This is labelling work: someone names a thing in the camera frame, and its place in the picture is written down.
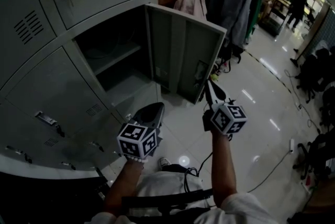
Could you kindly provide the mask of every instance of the white shirt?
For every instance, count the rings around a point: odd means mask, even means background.
[[[190,191],[203,189],[202,180],[198,177],[188,175],[188,186]],[[157,172],[142,178],[137,187],[137,196],[161,196],[184,193],[184,174],[172,172]],[[206,200],[189,204],[186,209],[194,207],[209,207]],[[131,209],[130,216],[161,216],[156,208]],[[108,212],[100,212],[94,216],[91,224],[133,224],[126,216],[116,218]],[[217,223],[217,224],[277,224],[257,199],[251,194],[237,193],[227,197],[220,208],[210,210],[200,215],[195,224]]]

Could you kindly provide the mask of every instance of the tiled floor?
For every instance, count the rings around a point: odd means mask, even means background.
[[[270,70],[275,71],[276,76],[291,90],[284,70],[289,70],[292,75],[297,74],[289,58],[295,56],[293,49],[302,43],[300,34],[299,30],[292,33],[284,29],[274,39],[262,29],[257,29],[247,48],[255,58],[262,59],[263,64],[266,63]],[[238,191],[246,192],[257,186],[289,151],[290,138],[294,138],[296,144],[307,143],[316,137],[317,132],[314,127],[308,128],[306,113],[297,110],[296,97],[247,53],[242,55],[240,64],[232,61],[231,72],[222,74],[219,84],[237,100],[237,104],[244,107],[249,118],[244,129],[231,142]],[[306,105],[305,94],[298,94],[315,122],[320,122],[316,108],[318,99]],[[163,101],[164,140],[155,156],[146,164],[144,172],[155,171],[157,160],[162,156],[173,163],[199,168],[211,153],[211,135],[204,132],[202,124],[206,101],[192,105],[171,95],[163,95]],[[301,209],[308,198],[300,184],[300,174],[292,170],[297,156],[297,151],[288,155],[268,180],[253,192],[279,223],[286,223],[287,217]],[[123,164],[124,160],[119,159],[103,172],[110,180],[115,180]],[[211,158],[200,173],[205,188],[211,187],[210,172]]]

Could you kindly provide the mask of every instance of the sneaker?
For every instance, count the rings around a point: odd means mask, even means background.
[[[162,157],[158,160],[158,167],[160,171],[163,170],[163,167],[167,165],[171,165],[171,162],[167,158]]]

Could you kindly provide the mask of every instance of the person's arm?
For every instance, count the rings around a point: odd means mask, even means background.
[[[121,199],[135,194],[142,169],[143,163],[127,161],[105,198],[104,212],[112,213],[116,217],[121,215]]]
[[[221,135],[215,128],[211,132],[213,135],[211,184],[214,202],[217,207],[221,207],[228,196],[237,193],[236,176],[228,136]]]

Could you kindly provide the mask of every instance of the gray jacket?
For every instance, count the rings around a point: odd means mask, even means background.
[[[226,39],[241,48],[247,34],[250,3],[251,0],[210,0],[208,5],[209,16],[216,18],[213,23],[227,29]]]

